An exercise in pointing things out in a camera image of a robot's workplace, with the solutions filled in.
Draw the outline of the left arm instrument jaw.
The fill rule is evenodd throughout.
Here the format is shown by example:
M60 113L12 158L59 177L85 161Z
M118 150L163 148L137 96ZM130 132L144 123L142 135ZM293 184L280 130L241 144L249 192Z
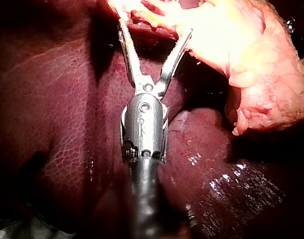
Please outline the left arm instrument jaw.
M153 88L154 83L150 75L143 75L141 63L137 55L134 42L124 20L119 19L118 35L123 50L128 81L133 88Z
M185 33L176 42L174 48L172 49L162 66L159 80L154 88L159 100L161 100L167 92L170 82L173 76L175 75L176 69L185 53L185 47L192 36L192 32L193 29L190 28L187 33Z

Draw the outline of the left arm instrument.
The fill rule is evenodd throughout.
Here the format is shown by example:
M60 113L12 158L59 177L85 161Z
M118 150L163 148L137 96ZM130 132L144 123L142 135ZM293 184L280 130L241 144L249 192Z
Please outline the left arm instrument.
M121 114L121 149L126 163L143 157L166 161L168 110L151 83L135 90Z

